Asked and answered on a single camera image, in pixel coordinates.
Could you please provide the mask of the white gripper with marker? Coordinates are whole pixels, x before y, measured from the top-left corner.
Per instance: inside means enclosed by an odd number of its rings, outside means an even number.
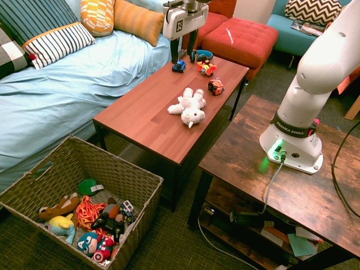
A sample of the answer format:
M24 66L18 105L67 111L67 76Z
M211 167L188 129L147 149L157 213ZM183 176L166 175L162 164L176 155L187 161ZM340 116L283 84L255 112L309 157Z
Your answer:
M208 12L209 6L203 1L167 1L163 4L163 35L171 40L172 64L178 61L179 37L188 33L187 54L190 62L195 62L194 46L198 28L205 25Z

